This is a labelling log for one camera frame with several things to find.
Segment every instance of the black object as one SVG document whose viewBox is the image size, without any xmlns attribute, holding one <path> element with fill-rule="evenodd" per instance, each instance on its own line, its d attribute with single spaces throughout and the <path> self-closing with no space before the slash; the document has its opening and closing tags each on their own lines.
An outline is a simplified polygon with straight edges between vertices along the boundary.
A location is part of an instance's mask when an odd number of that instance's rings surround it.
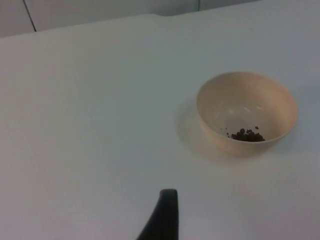
<svg viewBox="0 0 320 240">
<path fill-rule="evenodd" d="M 179 208 L 178 192 L 164 189 L 153 213 L 137 240 L 178 240 Z"/>
</svg>

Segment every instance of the plastic bowl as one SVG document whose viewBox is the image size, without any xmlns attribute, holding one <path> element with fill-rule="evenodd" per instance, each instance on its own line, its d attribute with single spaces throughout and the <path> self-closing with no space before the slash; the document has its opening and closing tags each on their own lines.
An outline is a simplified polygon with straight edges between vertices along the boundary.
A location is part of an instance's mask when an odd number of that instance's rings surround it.
<svg viewBox="0 0 320 240">
<path fill-rule="evenodd" d="M 196 108 L 207 139 L 224 152 L 239 156 L 254 154 L 281 139 L 298 118 L 288 89 L 252 72 L 229 72 L 210 79 L 198 92 Z M 242 128 L 260 133 L 265 141 L 232 139 L 231 134 Z"/>
</svg>

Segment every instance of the beige bowl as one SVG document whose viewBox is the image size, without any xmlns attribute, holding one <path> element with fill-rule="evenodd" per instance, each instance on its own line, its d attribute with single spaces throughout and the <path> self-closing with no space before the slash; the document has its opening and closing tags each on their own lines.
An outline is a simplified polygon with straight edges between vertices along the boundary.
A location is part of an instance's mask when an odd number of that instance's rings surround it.
<svg viewBox="0 0 320 240">
<path fill-rule="evenodd" d="M 208 140 L 224 152 L 239 156 L 267 148 L 289 133 L 298 118 L 296 102 L 285 87 L 251 72 L 212 78 L 199 90 L 196 108 Z M 265 141 L 232 139 L 231 134 L 242 128 L 259 132 Z"/>
</svg>

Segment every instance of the white wall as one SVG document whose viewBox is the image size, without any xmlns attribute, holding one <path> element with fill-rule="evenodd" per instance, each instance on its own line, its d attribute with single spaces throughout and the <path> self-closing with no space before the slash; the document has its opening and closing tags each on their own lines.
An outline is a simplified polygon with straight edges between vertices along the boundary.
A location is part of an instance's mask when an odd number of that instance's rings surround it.
<svg viewBox="0 0 320 240">
<path fill-rule="evenodd" d="M 145 13 L 194 12 L 198 4 L 198 0 L 26 0 L 37 31 Z"/>
<path fill-rule="evenodd" d="M 213 9 L 234 4 L 243 4 L 257 0 L 199 0 L 199 10 Z"/>
<path fill-rule="evenodd" d="M 33 31 L 33 26 L 22 0 L 0 0 L 0 37 Z"/>
</svg>

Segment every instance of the food crumb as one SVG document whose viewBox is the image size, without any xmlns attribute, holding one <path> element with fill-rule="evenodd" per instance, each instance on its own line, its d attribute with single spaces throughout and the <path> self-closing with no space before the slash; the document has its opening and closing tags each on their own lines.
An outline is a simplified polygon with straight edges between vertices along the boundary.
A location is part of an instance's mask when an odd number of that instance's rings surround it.
<svg viewBox="0 0 320 240">
<path fill-rule="evenodd" d="M 264 137 L 262 135 L 260 135 L 259 132 L 255 133 L 251 129 L 245 130 L 244 128 L 241 128 L 240 131 L 238 131 L 236 134 L 231 134 L 231 137 L 234 140 L 244 141 L 244 142 L 263 142 L 263 141 L 265 141 Z"/>
</svg>

